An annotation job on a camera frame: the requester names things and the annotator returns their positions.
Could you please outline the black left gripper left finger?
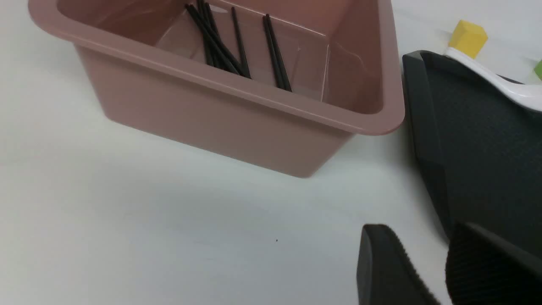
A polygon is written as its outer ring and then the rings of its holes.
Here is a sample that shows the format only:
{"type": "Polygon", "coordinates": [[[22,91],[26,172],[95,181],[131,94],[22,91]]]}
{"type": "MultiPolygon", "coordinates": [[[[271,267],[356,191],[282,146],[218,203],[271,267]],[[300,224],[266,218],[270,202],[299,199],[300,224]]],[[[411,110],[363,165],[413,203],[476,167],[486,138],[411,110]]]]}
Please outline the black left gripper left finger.
{"type": "Polygon", "coordinates": [[[357,265],[360,305],[439,305],[397,234],[384,224],[362,227],[357,265]]]}

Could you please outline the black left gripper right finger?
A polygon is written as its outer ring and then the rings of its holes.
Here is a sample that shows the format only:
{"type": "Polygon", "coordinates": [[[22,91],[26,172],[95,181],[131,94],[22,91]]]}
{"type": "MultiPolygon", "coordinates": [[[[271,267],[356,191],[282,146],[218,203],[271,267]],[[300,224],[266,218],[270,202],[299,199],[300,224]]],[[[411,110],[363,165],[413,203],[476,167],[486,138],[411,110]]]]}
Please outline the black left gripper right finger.
{"type": "Polygon", "coordinates": [[[454,305],[540,305],[541,276],[465,224],[449,243],[445,283],[454,305]]]}

